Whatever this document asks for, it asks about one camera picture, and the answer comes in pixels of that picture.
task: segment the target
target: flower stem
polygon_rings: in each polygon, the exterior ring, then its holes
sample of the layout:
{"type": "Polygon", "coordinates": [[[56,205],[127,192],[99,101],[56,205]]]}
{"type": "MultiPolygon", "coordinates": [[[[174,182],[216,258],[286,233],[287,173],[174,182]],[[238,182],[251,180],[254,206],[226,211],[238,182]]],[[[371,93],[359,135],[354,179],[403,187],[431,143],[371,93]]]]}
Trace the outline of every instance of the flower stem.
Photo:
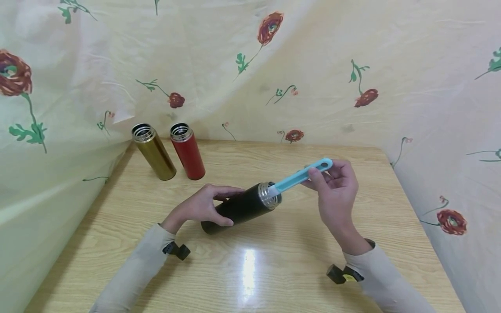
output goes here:
{"type": "Polygon", "coordinates": [[[362,92],[362,89],[360,89],[360,85],[362,84],[362,72],[360,71],[360,69],[358,68],[358,66],[355,65],[355,69],[357,70],[358,72],[358,77],[360,78],[358,80],[358,92],[360,93],[360,96],[362,96],[364,93],[362,92]]]}
{"type": "Polygon", "coordinates": [[[483,152],[497,152],[495,150],[485,150],[485,151],[478,151],[478,152],[473,152],[473,153],[468,153],[467,155],[472,155],[472,154],[477,154],[477,153],[483,153],[483,152]]]}
{"type": "Polygon", "coordinates": [[[95,19],[97,21],[97,18],[95,18],[92,13],[86,8],[84,7],[83,5],[79,4],[78,2],[75,1],[74,3],[76,5],[76,7],[70,7],[72,9],[79,9],[80,11],[83,11],[85,13],[88,13],[90,16],[92,16],[93,19],[95,19]]]}
{"type": "Polygon", "coordinates": [[[21,96],[25,98],[28,101],[28,104],[30,105],[30,114],[32,116],[33,124],[35,125],[35,128],[38,129],[38,137],[42,141],[42,146],[44,147],[45,154],[47,154],[47,147],[45,146],[42,130],[40,127],[38,127],[37,119],[35,118],[35,115],[33,114],[33,105],[30,99],[30,95],[27,93],[22,93],[21,96]]]}
{"type": "Polygon", "coordinates": [[[261,49],[262,49],[263,47],[264,47],[264,46],[263,46],[263,45],[261,45],[261,48],[259,48],[258,53],[256,53],[256,54],[252,57],[252,59],[251,59],[249,62],[247,62],[247,65],[249,65],[249,63],[251,63],[251,62],[252,62],[252,60],[254,60],[254,58],[258,56],[259,52],[261,51],[261,49]]]}
{"type": "Polygon", "coordinates": [[[443,205],[443,206],[438,207],[438,208],[433,209],[433,210],[429,210],[428,212],[424,213],[422,216],[425,216],[426,214],[428,214],[428,213],[430,213],[430,212],[433,212],[433,211],[436,211],[436,210],[443,209],[443,208],[445,208],[445,207],[446,207],[446,206],[448,206],[448,205],[449,205],[449,200],[445,199],[445,200],[444,200],[444,205],[443,205]]]}
{"type": "Polygon", "coordinates": [[[163,92],[163,94],[164,94],[164,95],[166,95],[166,96],[170,97],[170,95],[169,95],[169,94],[167,94],[167,93],[166,93],[166,92],[165,92],[165,91],[164,91],[164,90],[163,90],[163,89],[162,89],[159,85],[157,85],[157,84],[154,84],[154,83],[143,83],[143,82],[140,82],[140,81],[139,81],[139,80],[137,80],[137,79],[136,79],[136,81],[137,81],[138,83],[142,84],[143,86],[147,87],[147,88],[148,88],[148,86],[157,87],[158,89],[160,89],[160,91],[161,91],[161,92],[163,92]]]}
{"type": "Polygon", "coordinates": [[[104,112],[104,123],[103,123],[103,128],[104,130],[108,133],[108,136],[111,136],[110,135],[110,132],[108,131],[108,129],[106,128],[106,116],[109,114],[111,114],[111,111],[108,111],[106,110],[106,112],[104,112]]]}
{"type": "Polygon", "coordinates": [[[425,222],[425,221],[422,221],[422,220],[419,220],[421,223],[425,223],[425,224],[428,224],[428,225],[433,225],[433,226],[440,226],[440,224],[433,224],[433,223],[428,223],[428,222],[425,222]]]}
{"type": "Polygon", "coordinates": [[[91,181],[91,180],[98,179],[98,178],[106,178],[106,179],[108,179],[109,177],[108,176],[99,176],[99,177],[95,177],[95,178],[92,178],[92,179],[82,179],[82,181],[91,181]]]}
{"type": "MultiPolygon", "coordinates": [[[[247,62],[247,63],[245,63],[245,64],[243,65],[243,67],[244,67],[244,68],[246,68],[246,67],[247,67],[247,66],[248,66],[248,65],[252,62],[252,60],[254,60],[254,58],[258,56],[259,52],[261,51],[261,49],[262,49],[263,47],[264,47],[264,45],[261,45],[261,48],[259,48],[258,53],[256,53],[256,54],[252,57],[252,59],[251,59],[249,62],[247,62]]],[[[236,80],[236,79],[240,76],[240,74],[242,74],[242,73],[243,73],[243,71],[242,71],[242,72],[240,72],[240,73],[239,73],[239,74],[235,77],[235,79],[234,79],[233,81],[235,81],[235,80],[236,80]]]]}
{"type": "Polygon", "coordinates": [[[273,96],[272,96],[272,97],[268,100],[268,102],[266,102],[265,106],[267,106],[267,105],[268,105],[268,103],[270,103],[270,101],[273,99],[273,97],[274,97],[274,96],[276,96],[276,95],[273,95],[273,96]]]}
{"type": "Polygon", "coordinates": [[[407,137],[402,138],[402,142],[400,143],[400,153],[398,154],[398,158],[395,162],[391,163],[391,168],[395,168],[395,165],[397,165],[398,161],[400,160],[400,157],[402,156],[402,149],[404,147],[404,142],[407,139],[407,137]]]}
{"type": "Polygon", "coordinates": [[[228,133],[229,133],[229,134],[233,137],[233,140],[235,140],[235,141],[236,141],[235,136],[234,136],[231,132],[229,132],[229,130],[228,130],[228,129],[226,129],[226,126],[225,126],[224,124],[222,125],[222,127],[224,128],[224,130],[226,130],[226,131],[227,131],[227,132],[228,132],[228,133]]]}
{"type": "Polygon", "coordinates": [[[476,81],[477,79],[479,79],[480,77],[484,76],[487,73],[490,73],[490,71],[487,71],[487,72],[483,73],[482,75],[478,76],[477,78],[474,79],[474,81],[476,81]]]}
{"type": "Polygon", "coordinates": [[[273,104],[275,104],[275,103],[277,103],[278,101],[280,101],[280,99],[282,99],[282,98],[283,98],[283,97],[287,94],[287,91],[289,91],[289,89],[290,89],[290,88],[292,88],[292,87],[296,88],[296,85],[290,85],[290,86],[289,86],[289,87],[285,90],[284,94],[283,94],[283,95],[282,95],[282,96],[281,96],[278,100],[276,100],[275,102],[273,102],[273,104]]]}
{"type": "Polygon", "coordinates": [[[284,137],[285,137],[285,132],[283,130],[281,130],[281,131],[278,131],[277,134],[282,134],[282,139],[280,139],[280,143],[282,143],[282,141],[284,140],[284,137]]]}

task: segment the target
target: black clip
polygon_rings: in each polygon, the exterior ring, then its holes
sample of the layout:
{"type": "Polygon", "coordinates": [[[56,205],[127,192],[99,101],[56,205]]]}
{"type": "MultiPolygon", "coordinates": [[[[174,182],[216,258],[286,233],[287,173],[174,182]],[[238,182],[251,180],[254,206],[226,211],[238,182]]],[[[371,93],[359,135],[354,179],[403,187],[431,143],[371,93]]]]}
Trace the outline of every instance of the black clip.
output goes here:
{"type": "Polygon", "coordinates": [[[174,241],[166,245],[165,248],[162,249],[162,252],[164,254],[174,254],[181,261],[184,261],[184,259],[186,259],[191,253],[187,246],[183,244],[181,247],[179,247],[174,241]]]}
{"type": "Polygon", "coordinates": [[[332,264],[327,270],[327,276],[338,285],[346,283],[347,281],[363,281],[364,277],[354,269],[345,266],[344,270],[332,264]]]}

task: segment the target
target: red thermos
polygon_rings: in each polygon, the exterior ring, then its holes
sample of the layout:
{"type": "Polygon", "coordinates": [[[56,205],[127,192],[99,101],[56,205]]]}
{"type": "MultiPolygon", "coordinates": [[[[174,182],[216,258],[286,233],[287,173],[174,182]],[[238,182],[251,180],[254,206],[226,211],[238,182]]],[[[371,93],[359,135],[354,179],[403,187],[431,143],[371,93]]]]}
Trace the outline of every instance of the red thermos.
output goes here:
{"type": "Polygon", "coordinates": [[[188,124],[174,124],[170,128],[170,140],[181,160],[186,176],[191,180],[202,178],[205,175],[205,168],[196,144],[195,134],[188,124]]]}

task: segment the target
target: black thermos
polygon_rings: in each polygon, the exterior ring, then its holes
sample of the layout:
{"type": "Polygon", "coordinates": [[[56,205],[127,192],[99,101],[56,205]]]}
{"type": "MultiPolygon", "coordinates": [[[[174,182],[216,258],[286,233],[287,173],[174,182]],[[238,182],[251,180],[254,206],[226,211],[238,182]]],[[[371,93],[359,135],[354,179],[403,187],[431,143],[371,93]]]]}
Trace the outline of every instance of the black thermos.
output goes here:
{"type": "MultiPolygon", "coordinates": [[[[272,182],[259,183],[228,201],[221,203],[216,207],[216,211],[222,216],[231,219],[234,226],[271,212],[282,202],[282,195],[271,197],[268,194],[268,187],[274,184],[272,182]]],[[[228,228],[209,221],[202,222],[203,231],[209,235],[219,233],[228,228]]]]}

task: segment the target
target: gold thermos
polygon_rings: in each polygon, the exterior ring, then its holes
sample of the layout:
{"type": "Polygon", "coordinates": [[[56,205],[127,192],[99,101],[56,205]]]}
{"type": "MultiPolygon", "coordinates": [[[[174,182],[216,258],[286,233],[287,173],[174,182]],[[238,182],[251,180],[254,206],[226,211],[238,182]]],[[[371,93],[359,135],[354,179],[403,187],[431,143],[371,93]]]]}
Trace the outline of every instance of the gold thermos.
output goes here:
{"type": "Polygon", "coordinates": [[[151,125],[141,123],[134,126],[132,138],[160,180],[169,180],[176,175],[176,168],[151,125]]]}

